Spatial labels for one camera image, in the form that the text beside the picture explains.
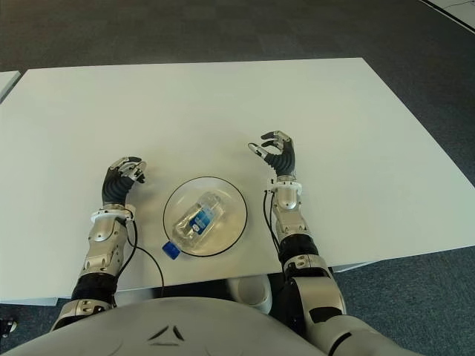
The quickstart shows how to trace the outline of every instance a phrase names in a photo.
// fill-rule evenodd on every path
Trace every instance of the black cable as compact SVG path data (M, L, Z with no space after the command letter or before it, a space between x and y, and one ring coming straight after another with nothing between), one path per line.
M275 250L277 251L277 255L279 255L279 245L278 245L278 242L277 242L277 238L275 237L274 231L272 230L272 226L270 225L271 222L267 218L266 202L267 202L267 194L268 193L269 192L267 190L264 191L264 199L263 199L263 202L262 202L262 209L263 209L264 219L266 220L267 228L270 231L272 242L274 243L274 247L275 247ZM271 214L271 221L272 221L272 205L271 205L271 213L270 214Z
M469 2L475 3L475 0L469 0L469 1L460 2L458 4L448 5L446 7L443 7L442 9L448 9L449 7L452 7L452 6L459 6L459 5L463 5L463 4L468 4Z
M137 224L135 223L135 221L133 221L132 223L134 224L134 235L135 235L134 244L133 245L131 244L131 246L133 247L132 252L131 252L131 255L128 257L127 261L125 261L125 263L122 265L122 268L119 270L119 273L116 276L116 280L119 280L120 275L122 274L122 272L124 272L127 265L131 262L132 257L135 254L135 250L137 250L137 242L138 242Z
M277 240L277 237L275 237L274 230L272 230L272 206L274 206L274 196L275 192L272 192L272 198L270 198L270 208L269 208L269 228L270 228L270 234L272 235L272 240L274 240L274 244L277 246L278 253L281 252L281 249L279 248L279 241Z
M135 240L137 241L137 225L135 224L135 221L134 221L134 231L135 231ZM130 238L127 236L127 241L128 241L128 244L130 246L133 246L132 243L131 243L131 240ZM155 263L155 266L157 267L158 269L158 272L160 273L160 279L162 280L162 287L161 287L161 291L160 291L160 297L163 298L163 294L164 294L164 291L165 291L165 280L163 278L163 272L162 272L162 269L160 268L160 265L158 264L157 260L155 260L155 258L151 255L150 252L148 252L147 250L145 250L144 248L140 247L140 246L135 246L135 248L137 250L141 250L143 253L147 254L151 259L152 261L154 261Z

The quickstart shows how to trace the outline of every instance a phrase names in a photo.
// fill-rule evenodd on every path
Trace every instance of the silver metal joint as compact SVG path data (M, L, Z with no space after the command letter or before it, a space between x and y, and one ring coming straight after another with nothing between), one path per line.
M293 234L308 234L307 222L301 213L302 184L294 176L279 176L273 183L275 198L272 211L276 216L275 230L279 242Z
M89 273L107 273L116 276L124 260L128 221L134 220L135 208L107 204L92 214L94 226L89 233L89 251L79 276Z
M327 271L328 275L331 276L330 270L327 267L327 263L323 258L317 254L300 254L288 259L284 265L284 271L287 270L290 263L294 263L297 269L303 268L322 268Z
M59 313L58 319L56 319L56 322L54 323L51 330L53 331L54 329L56 329L56 325L58 324L58 322L66 317L87 317L89 315L97 314L109 309L112 309L112 305L106 302L102 302L101 300L72 300L70 302L67 302L61 308L61 312Z

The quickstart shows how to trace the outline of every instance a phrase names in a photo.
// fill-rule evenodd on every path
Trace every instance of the blue label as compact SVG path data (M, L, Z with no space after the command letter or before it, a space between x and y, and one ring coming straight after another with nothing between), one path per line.
M203 231L208 227L211 220L213 220L213 212L209 208L201 208L201 210L190 220L191 228L201 235Z

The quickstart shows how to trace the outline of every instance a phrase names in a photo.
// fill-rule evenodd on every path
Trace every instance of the gray carpet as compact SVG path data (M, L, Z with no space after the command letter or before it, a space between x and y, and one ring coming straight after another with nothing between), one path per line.
M348 56L369 63L474 184L475 35L417 0L0 0L0 71ZM466 248L337 278L350 312L403 346L475 355L474 257ZM58 311L1 306L20 319L1 350L46 332Z

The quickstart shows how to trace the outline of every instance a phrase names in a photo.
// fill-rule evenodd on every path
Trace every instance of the plastic bottle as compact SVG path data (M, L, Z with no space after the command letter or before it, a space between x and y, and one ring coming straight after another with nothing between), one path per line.
M196 246L206 238L223 213L223 204L219 196L207 191L176 222L173 229L174 238L180 240L182 245Z

